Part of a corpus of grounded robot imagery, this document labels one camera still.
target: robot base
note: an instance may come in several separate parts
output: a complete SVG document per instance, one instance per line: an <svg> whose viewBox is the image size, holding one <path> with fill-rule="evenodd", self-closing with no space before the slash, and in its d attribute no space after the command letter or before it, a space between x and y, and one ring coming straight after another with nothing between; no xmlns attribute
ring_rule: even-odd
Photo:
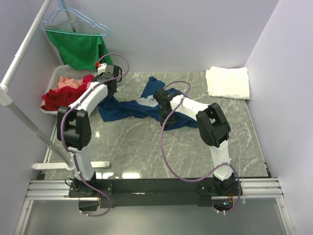
<svg viewBox="0 0 313 235"><path fill-rule="evenodd" d="M164 206L164 205L198 205L211 207L212 197L228 197L233 192L239 195L238 182L234 181L221 190L216 187L216 179L206 178L198 183L187 183L179 179L100 179L90 181L98 189L106 193L114 207L123 206ZM69 197L80 198L81 211L95 211L98 201L84 200L88 197L98 197L95 191L86 194L86 186L72 183ZM101 196L100 208L107 208L108 200Z"/></svg>

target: wire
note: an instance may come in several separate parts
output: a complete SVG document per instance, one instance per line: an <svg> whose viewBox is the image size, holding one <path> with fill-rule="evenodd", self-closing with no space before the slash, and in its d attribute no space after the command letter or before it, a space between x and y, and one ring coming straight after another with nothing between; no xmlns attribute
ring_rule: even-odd
<svg viewBox="0 0 313 235"><path fill-rule="evenodd" d="M168 121L168 119L171 117L171 115L173 115L173 113L182 105L184 98L186 97L186 95L188 94L188 92L189 92L190 89L191 89L191 84L190 84L189 82L186 82L186 81L174 81L174 82L171 82L171 83L169 83L168 85L166 85L166 86L164 87L164 89L166 89L168 86L170 86L170 85L172 85L172 84L174 84L174 83L185 83L185 84L188 85L188 89L187 89L187 91L183 94L183 98L180 100L180 103L178 104L178 106L176 106L176 107L169 113L169 115L165 118L164 123L163 123L163 125L162 125L162 129L161 129L161 152L162 152L162 157L163 157L164 163L165 163L165 165L167 166L167 168L170 170L170 172L171 172L173 175L175 175L178 179L180 179L180 180L182 180L182 181L184 181L184 182L189 182L189 183L196 183L196 182L199 182L199 181L201 181L201 180L207 178L207 177L208 177L210 174L212 174L216 169L220 168L220 167L223 166L223 165L228 165L228 166L230 166L230 167L233 169L233 171L234 171L234 173L235 173L235 175L236 175L236 177L237 177L237 180L238 180L238 188L239 188L238 200L236 201L236 203L234 204L234 206L233 206L230 210L227 211L227 212L230 212L230 211L232 211L235 207L237 207L237 205L238 205L238 203L239 203L239 199L240 199L240 197L241 197L241 184L240 184L239 175L238 175L236 169L235 169L231 164L229 164L229 163L222 163L222 164L219 164L218 166L214 167L214 168L213 168L209 173L207 173L206 175L204 175L204 176L202 176L202 177L200 177L200 178L198 178L198 179L195 179L195 180L188 180L188 179L182 178L182 177L180 177L179 175L177 175L177 174L174 172L174 170L171 168L171 166L169 165L169 163L167 162L167 159L166 159L166 156L165 156L165 152L164 152L164 146L163 146L163 135L164 135L165 125L166 125L166 122Z"/></svg>
<svg viewBox="0 0 313 235"><path fill-rule="evenodd" d="M230 203L233 202L233 190L231 190L231 191L228 193L228 201L229 201Z"/></svg>
<svg viewBox="0 0 313 235"><path fill-rule="evenodd" d="M64 180L64 183L65 183L67 186L70 186L70 187L71 187L71 185L69 185L69 184L67 183L67 179L72 180L72 182L74 182L74 180L73 180L72 178L70 178L70 177L67 177L67 178Z"/></svg>
<svg viewBox="0 0 313 235"><path fill-rule="evenodd" d="M121 67L119 67L119 72L121 72L121 75L122 75L123 72L122 72L122 68L121 68ZM123 78L121 77L121 78L120 78L118 81L116 81L116 82L119 83L119 82L122 81L122 79L123 79Z"/></svg>
<svg viewBox="0 0 313 235"><path fill-rule="evenodd" d="M99 190L99 189L97 189L97 188L91 186L90 184L88 184L88 183L86 182L86 180L85 180L85 178L84 178L84 176L83 176L83 174L82 174L82 172L81 172L81 170L80 170L80 168L79 168L79 165L78 165L78 162L77 162L77 158L76 158L76 152L73 151L73 150L70 150L70 149L67 147L66 143L65 143L65 139L64 139L64 125L65 125L65 120L66 120L66 118L68 117L68 115L70 114L70 112L72 112L74 109L77 109L77 108L80 106L80 104L94 91L94 89L96 89L97 87L101 86L102 84L104 84L104 83L106 83L106 82L113 81L113 80L117 80L117 79L119 79L119 78L124 77L126 74L128 74L129 69L130 69L129 62L128 62L127 59L125 59L125 58L124 58L123 56L121 56L120 54L117 54L117 53L108 53L108 54L105 54L105 55L103 55L103 56L100 57L100 59L98 60L98 62L100 62L104 57L106 57L106 56L108 56L108 55L117 55L117 56L121 57L122 59L124 59L125 62L126 62L126 64L127 64L127 70L126 70L126 72L125 72L124 74L121 74L120 76L113 77L113 78L104 80L104 81L102 81L102 82L96 84L96 85L93 87L93 89L90 89L90 90L83 96L83 98L81 98L80 103L74 105L72 108L70 108L70 109L64 114L64 116L63 116L63 118L62 118L62 121L61 121L61 131L60 131L60 133L61 133L61 141L62 141L62 144L63 144L64 149L65 149L67 152L73 154L74 165L75 165L75 167L76 167L76 170L77 170L77 173L78 173L79 177L81 178L81 180L83 181L83 183L84 183L87 187L89 187L90 189L92 189L92 190L94 190L94 191L100 193L101 195L105 196L105 197L107 198L107 200L109 201L109 207L108 207L108 209L107 209L105 212L101 213L101 214L88 214L88 213L86 213L86 212L84 212L84 211L82 212L82 214L84 214L84 215L86 215L86 216L90 216L90 217L98 217L98 216L102 216L102 215L105 215L106 213L108 213L109 210L112 208L112 201L111 201L111 199L109 198L109 196L106 195L104 192L102 192L101 190Z"/></svg>

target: folded white towel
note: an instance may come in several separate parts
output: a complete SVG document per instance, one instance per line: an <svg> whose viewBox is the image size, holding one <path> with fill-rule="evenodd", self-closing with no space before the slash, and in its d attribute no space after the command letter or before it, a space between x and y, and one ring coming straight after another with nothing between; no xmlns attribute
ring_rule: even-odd
<svg viewBox="0 0 313 235"><path fill-rule="evenodd" d="M205 73L210 96L250 100L247 68L225 69L211 67Z"/></svg>

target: clothes hanger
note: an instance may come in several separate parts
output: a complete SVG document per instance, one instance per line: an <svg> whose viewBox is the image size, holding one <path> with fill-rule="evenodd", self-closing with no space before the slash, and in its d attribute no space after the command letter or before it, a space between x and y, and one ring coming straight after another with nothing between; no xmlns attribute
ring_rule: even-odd
<svg viewBox="0 0 313 235"><path fill-rule="evenodd" d="M99 24L99 23L95 23L92 19L88 18L87 16L85 16L84 14L82 14L81 12L79 12L78 10L76 9L71 9L71 8L67 8L65 6L65 4L63 3L63 1L61 0L58 0L59 2L59 7L60 9L54 9L51 14L49 15L49 17L47 18L46 21L42 21L41 22L41 25L40 25L40 28L42 30L45 30L45 31L50 31L50 32L56 32L56 33L64 33L64 34L73 34L73 35L87 35L87 36L106 36L110 33L110 30L109 30L109 27L107 27L106 25L104 24ZM92 27L94 28L100 28L102 30L105 31L105 33L100 33L100 34L86 34L86 33L76 33L76 32L64 32L64 31L57 31L57 30L53 30L51 28L46 28L46 24L52 24L53 23L53 20L56 18L56 16L58 15L58 13L60 11L65 11L67 16L68 16L68 12L78 16L80 19L86 21L87 23L89 23Z"/></svg>

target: green cloth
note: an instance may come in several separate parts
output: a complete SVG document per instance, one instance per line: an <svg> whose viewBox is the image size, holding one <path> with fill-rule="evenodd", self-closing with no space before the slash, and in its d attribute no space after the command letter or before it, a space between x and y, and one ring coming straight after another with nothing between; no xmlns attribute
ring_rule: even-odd
<svg viewBox="0 0 313 235"><path fill-rule="evenodd" d="M50 41L58 49L65 65L70 65L75 70L96 71L94 64L108 49L101 36L65 34L63 31L47 32ZM102 63L113 64L110 56L104 58Z"/></svg>

